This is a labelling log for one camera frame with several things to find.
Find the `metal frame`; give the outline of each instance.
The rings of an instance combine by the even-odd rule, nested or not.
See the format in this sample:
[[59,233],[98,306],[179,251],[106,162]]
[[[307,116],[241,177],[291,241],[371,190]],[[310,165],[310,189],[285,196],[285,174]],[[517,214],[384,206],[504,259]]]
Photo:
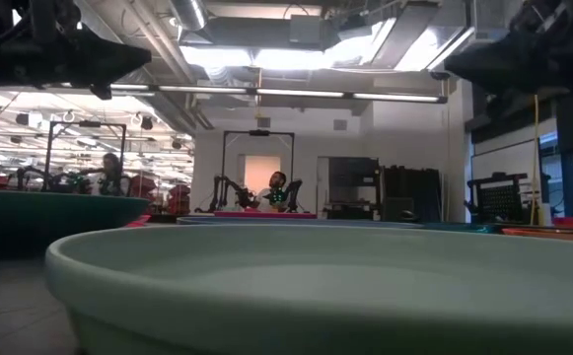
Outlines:
[[[223,157],[220,169],[220,176],[223,177],[225,175],[225,166],[227,160],[227,137],[230,134],[247,134],[251,137],[270,137],[272,135],[285,135],[289,136],[292,140],[291,148],[290,148],[290,180],[293,180],[293,176],[295,173],[295,133],[292,132],[270,132],[270,131],[237,131],[237,130],[226,130],[223,132]],[[220,193],[221,195],[224,193],[224,182],[221,182],[220,185]]]
[[[53,127],[56,125],[62,125],[63,128],[56,133],[54,136],[53,134]],[[100,128],[102,126],[105,127],[119,127],[121,128],[121,145],[119,148],[119,168],[123,171],[124,167],[124,146],[126,144],[126,125],[123,123],[102,123],[102,122],[92,122],[92,121],[80,121],[80,122],[62,122],[62,121],[51,121],[49,123],[49,133],[47,135],[47,154],[45,156],[45,175],[49,174],[49,163],[51,160],[51,146],[53,140],[58,138],[65,129],[71,127],[72,125],[77,124],[80,127],[87,127],[87,128]],[[44,179],[42,182],[42,191],[47,190],[47,179]]]

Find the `gray tub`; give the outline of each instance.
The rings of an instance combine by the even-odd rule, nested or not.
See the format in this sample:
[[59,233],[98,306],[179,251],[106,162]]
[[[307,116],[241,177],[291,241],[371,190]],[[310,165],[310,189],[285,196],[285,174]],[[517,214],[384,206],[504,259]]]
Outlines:
[[82,234],[47,282],[90,355],[573,354],[573,243],[410,229]]

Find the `floor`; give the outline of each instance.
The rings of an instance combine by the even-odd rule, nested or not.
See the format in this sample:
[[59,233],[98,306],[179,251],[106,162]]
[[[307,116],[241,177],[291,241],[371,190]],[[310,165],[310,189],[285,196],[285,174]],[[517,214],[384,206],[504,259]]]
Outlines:
[[66,313],[45,289],[42,258],[0,260],[0,354],[77,353]]

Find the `window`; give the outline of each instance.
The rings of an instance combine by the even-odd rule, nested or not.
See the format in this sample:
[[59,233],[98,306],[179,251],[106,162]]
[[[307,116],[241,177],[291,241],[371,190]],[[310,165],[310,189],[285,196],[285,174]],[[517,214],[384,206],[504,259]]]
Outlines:
[[551,205],[552,217],[564,217],[562,157],[558,150],[558,136],[556,132],[540,137],[540,168],[543,177],[542,191],[544,197],[542,200]]

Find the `person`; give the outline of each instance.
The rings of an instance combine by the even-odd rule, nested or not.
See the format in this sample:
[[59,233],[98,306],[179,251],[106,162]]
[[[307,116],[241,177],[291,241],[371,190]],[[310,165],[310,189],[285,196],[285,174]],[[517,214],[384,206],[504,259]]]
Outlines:
[[255,201],[255,208],[260,212],[283,212],[286,210],[286,195],[283,187],[286,184],[286,175],[275,172],[268,181],[268,187],[259,192]]
[[126,196],[129,180],[121,178],[121,164],[119,158],[113,153],[106,153],[103,158],[102,171],[91,175],[92,195]]

